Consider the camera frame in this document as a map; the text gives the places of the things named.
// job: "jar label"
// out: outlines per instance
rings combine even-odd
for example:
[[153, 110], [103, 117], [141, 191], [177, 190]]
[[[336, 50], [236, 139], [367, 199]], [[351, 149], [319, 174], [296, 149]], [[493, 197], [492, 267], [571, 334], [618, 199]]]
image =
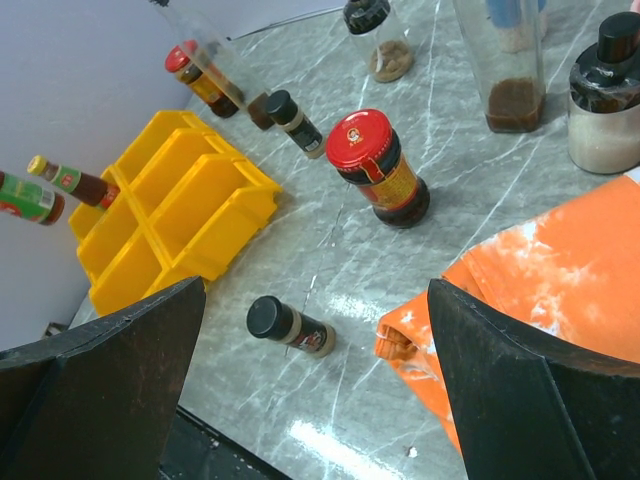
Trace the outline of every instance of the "jar label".
[[55, 201], [56, 195], [51, 190], [5, 173], [0, 187], [0, 212], [41, 222], [49, 216]]
[[358, 186], [375, 207], [383, 210], [398, 210], [404, 207], [416, 195], [418, 187], [418, 177], [411, 170], [404, 155], [380, 183]]
[[104, 197], [102, 197], [102, 200], [100, 200], [98, 208], [100, 208], [101, 210], [106, 210], [107, 208], [109, 208], [119, 193], [120, 189], [118, 187], [107, 183], [107, 191], [105, 192]]
[[322, 134], [313, 126], [307, 117], [302, 123], [287, 132], [291, 139], [305, 152], [313, 152], [322, 143]]
[[80, 183], [81, 177], [82, 173], [80, 173], [80, 170], [60, 166], [58, 167], [56, 176], [51, 180], [51, 183], [67, 193], [72, 193]]
[[287, 345], [307, 353], [315, 353], [327, 343], [327, 328], [317, 320], [291, 309], [294, 315], [300, 315], [302, 328], [296, 338]]

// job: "orange towel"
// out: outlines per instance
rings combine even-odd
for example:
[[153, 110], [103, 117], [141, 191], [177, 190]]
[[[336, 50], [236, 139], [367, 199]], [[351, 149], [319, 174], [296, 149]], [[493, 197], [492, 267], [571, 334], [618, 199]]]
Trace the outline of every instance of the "orange towel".
[[[513, 318], [640, 363], [640, 167], [473, 247], [442, 276]], [[459, 451], [427, 292], [382, 317], [377, 336], [376, 355]]]

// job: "red lid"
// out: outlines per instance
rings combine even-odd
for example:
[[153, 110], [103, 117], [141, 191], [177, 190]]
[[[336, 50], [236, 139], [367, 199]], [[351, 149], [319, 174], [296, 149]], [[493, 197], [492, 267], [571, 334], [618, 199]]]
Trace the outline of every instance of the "red lid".
[[368, 170], [391, 145], [393, 130], [384, 113], [368, 108], [343, 118], [327, 139], [327, 158], [338, 170]]
[[[191, 53], [195, 52], [198, 47], [195, 40], [187, 40], [184, 44]], [[180, 45], [176, 45], [173, 50], [169, 52], [169, 55], [167, 55], [167, 58], [164, 61], [164, 68], [166, 68], [169, 73], [176, 73], [189, 65], [190, 61], [189, 56], [184, 52]]]

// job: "gray marble countertop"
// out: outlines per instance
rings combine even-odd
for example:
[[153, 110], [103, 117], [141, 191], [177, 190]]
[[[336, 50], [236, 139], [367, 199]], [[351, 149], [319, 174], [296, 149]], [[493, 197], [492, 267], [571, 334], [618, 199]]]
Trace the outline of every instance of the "gray marble countertop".
[[[417, 58], [392, 84], [369, 80], [338, 12], [239, 40], [325, 132], [361, 107], [384, 111], [432, 204], [413, 229], [385, 227], [325, 157], [192, 102], [286, 193], [209, 292], [182, 405], [296, 480], [465, 478], [436, 417], [374, 356], [377, 321], [469, 247], [607, 181], [571, 163], [565, 99], [573, 61], [627, 3], [550, 0], [544, 125], [527, 135], [488, 130], [448, 0], [396, 0]], [[246, 311], [266, 294], [334, 325], [334, 353], [317, 361], [253, 339]]]

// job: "yellow plastic tray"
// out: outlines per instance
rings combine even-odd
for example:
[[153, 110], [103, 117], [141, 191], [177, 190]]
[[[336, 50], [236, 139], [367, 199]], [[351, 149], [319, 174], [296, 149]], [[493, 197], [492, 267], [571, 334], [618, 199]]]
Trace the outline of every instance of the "yellow plastic tray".
[[69, 225], [107, 315], [192, 275], [213, 281], [258, 230], [282, 188], [195, 114], [158, 112], [102, 178], [120, 187], [104, 213]]

